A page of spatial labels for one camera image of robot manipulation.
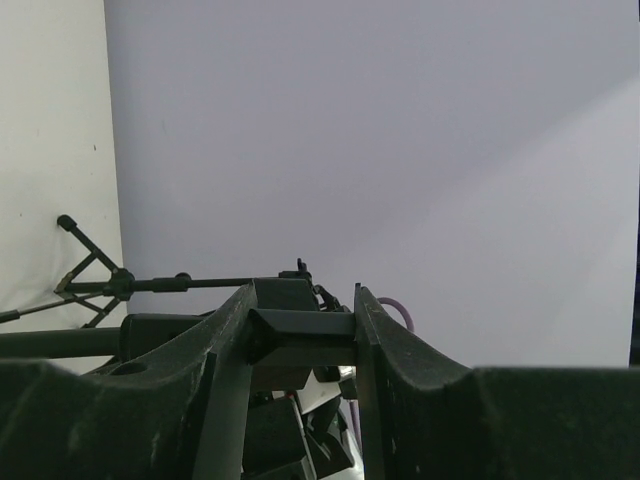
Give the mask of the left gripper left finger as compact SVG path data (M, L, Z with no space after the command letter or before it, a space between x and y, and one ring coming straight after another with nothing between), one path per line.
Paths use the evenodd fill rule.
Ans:
M237 479L251 382L247 285L106 375L1 364L5 479Z

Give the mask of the black tripod mic stand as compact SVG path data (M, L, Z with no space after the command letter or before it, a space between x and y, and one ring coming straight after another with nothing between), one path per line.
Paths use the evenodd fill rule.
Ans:
M186 272L173 277L156 277L139 280L128 269L117 265L97 244L95 244L69 215L57 218L57 226L71 234L88 250L88 255L70 270L54 289L59 297L57 301L26 309L7 310L1 313L3 324L16 321L23 316L51 310L54 308L79 304L96 313L85 326L96 327L120 304L127 302L140 292L182 293L192 289L211 289L240 287L251 282L248 277L194 279ZM76 278L93 263L102 264L110 274L106 281L78 282Z

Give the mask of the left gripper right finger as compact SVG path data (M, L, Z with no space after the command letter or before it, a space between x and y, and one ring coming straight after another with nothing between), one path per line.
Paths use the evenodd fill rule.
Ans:
M635 479L635 368L467 368L354 296L369 479Z

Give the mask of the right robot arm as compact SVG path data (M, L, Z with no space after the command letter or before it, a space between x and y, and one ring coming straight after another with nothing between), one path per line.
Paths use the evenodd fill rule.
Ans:
M341 405L355 391L355 319L344 308L250 311L253 366L244 479L359 479Z

